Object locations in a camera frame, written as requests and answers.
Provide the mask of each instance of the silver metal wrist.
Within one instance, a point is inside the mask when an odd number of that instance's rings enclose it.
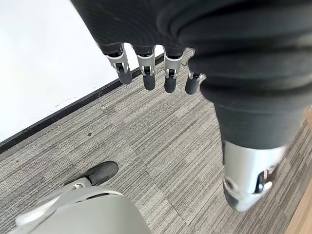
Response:
[[[251,149],[224,141],[224,195],[233,209],[249,209],[270,190],[285,150],[286,146]]]

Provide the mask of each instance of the floor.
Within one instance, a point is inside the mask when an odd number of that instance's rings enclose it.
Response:
[[[284,234],[310,234],[312,230],[312,179]]]
[[[128,196],[153,234],[284,233],[312,177],[312,133],[303,121],[278,171],[273,190],[245,213],[223,197],[221,143],[213,104],[198,91],[156,88],[142,77],[50,125],[0,155],[0,233],[37,199],[100,162],[118,174],[106,184]]]

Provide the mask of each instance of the wooden floor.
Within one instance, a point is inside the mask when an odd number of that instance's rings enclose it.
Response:
[[[285,234],[310,234],[312,231],[312,179],[289,223]]]
[[[235,212],[223,196],[213,104],[199,92],[185,94],[187,74],[182,66],[176,91],[167,94],[161,63],[153,91],[138,77],[0,155],[0,233],[37,199],[106,160],[119,164],[106,184],[135,203],[153,234],[284,233],[312,177],[307,123],[273,190],[250,211]]]

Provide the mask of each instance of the black baseboard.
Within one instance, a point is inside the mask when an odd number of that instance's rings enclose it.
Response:
[[[163,62],[163,54],[156,57],[155,62],[156,65]],[[132,78],[135,78],[137,76],[141,75],[141,71],[139,68],[136,68],[132,71]],[[64,118],[65,116],[69,115],[70,113],[78,110],[79,108],[89,104],[90,102],[100,98],[101,96],[109,93],[110,91],[120,87],[122,83],[116,79],[107,85],[104,85],[103,87],[95,90],[94,92],[90,93],[87,96],[84,96],[83,98],[80,98],[79,100],[73,102],[72,104],[56,111],[55,113],[47,116],[46,118],[38,121],[37,123],[34,123],[33,125],[29,126],[28,128],[20,131],[19,133],[16,133],[15,135],[11,136],[10,138],[4,140],[0,143],[0,154],[4,151],[10,149],[14,145],[20,143],[21,141],[27,139],[28,137],[32,136],[33,134],[39,132],[40,130],[48,127],[52,123],[60,120],[61,118]]]

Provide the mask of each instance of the gray carpet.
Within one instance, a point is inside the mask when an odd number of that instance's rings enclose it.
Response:
[[[176,91],[167,94],[161,63],[153,91],[140,76],[0,155],[0,232],[66,180],[114,160],[119,172],[106,184],[135,203],[153,234],[283,233],[312,176],[307,123],[271,193],[250,211],[235,212],[223,197],[213,104],[199,91],[185,94],[187,74],[184,65]]]

